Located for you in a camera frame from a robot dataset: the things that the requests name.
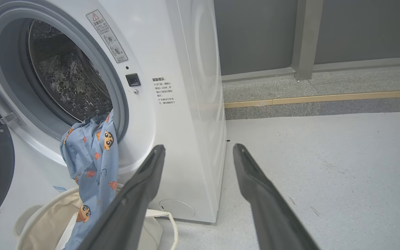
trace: cartoon print fabric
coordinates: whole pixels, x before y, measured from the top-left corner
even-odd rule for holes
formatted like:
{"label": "cartoon print fabric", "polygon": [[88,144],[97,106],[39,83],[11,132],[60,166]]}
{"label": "cartoon print fabric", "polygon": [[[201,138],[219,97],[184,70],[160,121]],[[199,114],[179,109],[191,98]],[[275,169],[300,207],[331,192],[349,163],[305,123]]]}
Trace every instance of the cartoon print fabric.
{"label": "cartoon print fabric", "polygon": [[75,250],[115,197],[118,144],[113,111],[76,123],[61,139],[61,155],[80,187],[83,205],[66,250]]}

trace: gray wall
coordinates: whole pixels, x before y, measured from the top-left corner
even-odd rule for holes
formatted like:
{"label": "gray wall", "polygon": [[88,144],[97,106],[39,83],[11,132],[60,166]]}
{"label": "gray wall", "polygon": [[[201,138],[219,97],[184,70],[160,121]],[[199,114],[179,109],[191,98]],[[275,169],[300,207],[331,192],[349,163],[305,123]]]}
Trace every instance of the gray wall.
{"label": "gray wall", "polygon": [[400,57],[400,0],[324,0],[315,64]]}
{"label": "gray wall", "polygon": [[222,75],[291,65],[297,0],[214,0]]}

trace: warning label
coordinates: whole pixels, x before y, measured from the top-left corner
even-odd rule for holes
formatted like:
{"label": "warning label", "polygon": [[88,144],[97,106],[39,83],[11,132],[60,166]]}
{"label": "warning label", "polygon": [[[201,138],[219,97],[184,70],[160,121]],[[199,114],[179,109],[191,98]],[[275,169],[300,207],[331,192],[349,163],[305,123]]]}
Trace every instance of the warning label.
{"label": "warning label", "polygon": [[152,78],[157,101],[160,105],[175,105],[174,85],[165,77]]}
{"label": "warning label", "polygon": [[89,19],[95,30],[97,30],[101,38],[103,38],[103,41],[105,41],[105,44],[111,51],[115,61],[117,63],[127,61],[127,56],[124,53],[123,48],[117,41],[117,38],[111,30],[111,27],[103,18],[101,13],[98,10],[95,10],[94,12],[87,14],[86,17]]}
{"label": "warning label", "polygon": [[67,191],[64,187],[57,187],[57,186],[52,186],[54,187],[59,193],[64,193],[65,191]]}

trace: cartoon character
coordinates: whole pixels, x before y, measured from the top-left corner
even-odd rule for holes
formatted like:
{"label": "cartoon character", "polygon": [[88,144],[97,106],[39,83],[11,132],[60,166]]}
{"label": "cartoon character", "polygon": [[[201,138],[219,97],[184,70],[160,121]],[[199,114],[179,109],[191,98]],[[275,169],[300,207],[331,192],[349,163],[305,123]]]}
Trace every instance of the cartoon character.
{"label": "cartoon character", "polygon": [[78,173],[78,175],[75,177],[75,182],[78,182],[78,177],[80,177],[81,172]]}
{"label": "cartoon character", "polygon": [[86,221],[89,220],[90,217],[90,209],[87,205],[82,205],[80,207],[80,210],[78,211],[78,217],[76,218],[76,222],[83,222],[86,223]]}
{"label": "cartoon character", "polygon": [[73,131],[73,128],[69,129],[69,132],[67,133],[66,137],[64,138],[63,144],[66,144],[67,137],[70,135],[70,133],[72,133],[72,131]]}
{"label": "cartoon character", "polygon": [[105,147],[104,147],[104,149],[110,150],[113,142],[114,142],[114,138],[112,137],[112,134],[108,131],[105,131]]}

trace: bag handle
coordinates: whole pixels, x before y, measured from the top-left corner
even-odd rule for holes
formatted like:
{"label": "bag handle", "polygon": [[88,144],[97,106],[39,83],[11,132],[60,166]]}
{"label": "bag handle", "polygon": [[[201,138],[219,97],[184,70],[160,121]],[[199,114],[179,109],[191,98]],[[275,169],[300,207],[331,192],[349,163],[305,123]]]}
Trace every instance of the bag handle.
{"label": "bag handle", "polygon": [[24,227],[27,224],[27,221],[34,215],[43,205],[34,205],[26,209],[23,214],[16,220],[15,226],[13,227],[13,232],[16,236],[20,236],[23,232]]}
{"label": "bag handle", "polygon": [[144,216],[145,218],[151,218],[151,217],[162,217],[162,216],[168,216],[169,220],[171,221],[174,229],[174,243],[171,247],[171,250],[175,250],[178,244],[178,229],[177,229],[177,224],[175,224],[174,217],[171,215],[170,212],[164,212],[164,211],[158,211],[154,209],[148,209],[146,210],[146,215]]}

